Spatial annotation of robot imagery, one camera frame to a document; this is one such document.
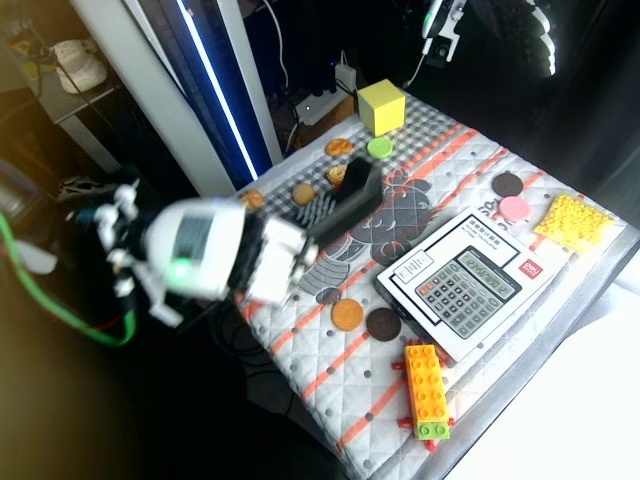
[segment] deli logo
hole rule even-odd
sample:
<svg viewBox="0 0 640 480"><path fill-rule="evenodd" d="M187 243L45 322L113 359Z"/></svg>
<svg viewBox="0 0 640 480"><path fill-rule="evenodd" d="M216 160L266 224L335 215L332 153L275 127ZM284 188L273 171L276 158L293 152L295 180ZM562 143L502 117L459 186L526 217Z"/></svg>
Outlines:
<svg viewBox="0 0 640 480"><path fill-rule="evenodd" d="M520 265L520 271L527 277L533 279L536 278L542 272L542 268L535 264L532 260L527 260Z"/></svg>

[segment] bag of yellow beads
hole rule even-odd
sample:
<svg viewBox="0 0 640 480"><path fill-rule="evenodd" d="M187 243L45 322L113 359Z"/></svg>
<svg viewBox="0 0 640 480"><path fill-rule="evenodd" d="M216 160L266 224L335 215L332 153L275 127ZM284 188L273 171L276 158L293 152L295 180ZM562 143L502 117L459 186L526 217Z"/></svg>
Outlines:
<svg viewBox="0 0 640 480"><path fill-rule="evenodd" d="M534 229L562 246L587 253L602 240L613 219L569 195L558 195L542 222Z"/></svg>

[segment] calculator keypad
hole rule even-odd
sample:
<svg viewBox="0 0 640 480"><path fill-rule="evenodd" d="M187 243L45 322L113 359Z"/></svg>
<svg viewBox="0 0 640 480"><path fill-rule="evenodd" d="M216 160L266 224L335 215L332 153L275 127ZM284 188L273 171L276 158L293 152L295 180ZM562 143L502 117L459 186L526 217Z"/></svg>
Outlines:
<svg viewBox="0 0 640 480"><path fill-rule="evenodd" d="M455 260L419 285L416 292L462 338L469 338L504 305L464 273Z"/></svg>

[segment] light strip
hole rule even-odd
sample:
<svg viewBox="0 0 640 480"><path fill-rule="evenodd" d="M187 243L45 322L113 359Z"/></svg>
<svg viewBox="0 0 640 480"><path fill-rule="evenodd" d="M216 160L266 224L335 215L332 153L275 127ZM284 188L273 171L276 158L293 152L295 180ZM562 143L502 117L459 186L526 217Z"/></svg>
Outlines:
<svg viewBox="0 0 640 480"><path fill-rule="evenodd" d="M204 44L202 43L202 39L200 38L200 34L198 33L198 29L196 28L196 24L193 22L191 15L187 12L181 0L176 0L178 4L178 8L180 8L180 12L182 13L182 18L184 19L184 23L187 25L187 29L189 30L189 34L191 35L191 39L196 46L196 50L198 51L198 55L200 56L200 60L204 65L204 69L209 76L209 81L213 86L213 90L216 92L216 96L218 97L218 101L222 106L222 111L227 117L227 121L229 122L229 126L231 127L231 131L233 132L233 136L236 137L236 142L238 142L238 146L240 147L240 151L242 152L242 156L244 157L244 162L247 164L249 168L249 173L251 173L251 178L254 180L258 179L258 175L256 174L256 169L253 168L253 163L251 163L251 158L249 158L249 152L247 152L247 148L244 145L244 141L242 140L242 136L238 131L238 126L236 125L236 121L231 114L231 110L229 109L229 104L227 103L227 99L224 97L224 93L222 92L222 88L220 88L220 83L218 82L218 77L216 77L216 72L213 70L213 66L211 65L211 61L209 60L209 56L207 55L207 51L204 48Z"/></svg>

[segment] green lego brick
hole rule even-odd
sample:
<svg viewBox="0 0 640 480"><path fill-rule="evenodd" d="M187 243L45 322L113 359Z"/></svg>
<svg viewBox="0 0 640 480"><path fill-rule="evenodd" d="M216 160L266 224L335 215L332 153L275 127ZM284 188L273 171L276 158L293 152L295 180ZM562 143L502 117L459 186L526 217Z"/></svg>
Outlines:
<svg viewBox="0 0 640 480"><path fill-rule="evenodd" d="M419 440L441 440L449 438L449 425L443 422L419 423L416 427Z"/></svg>

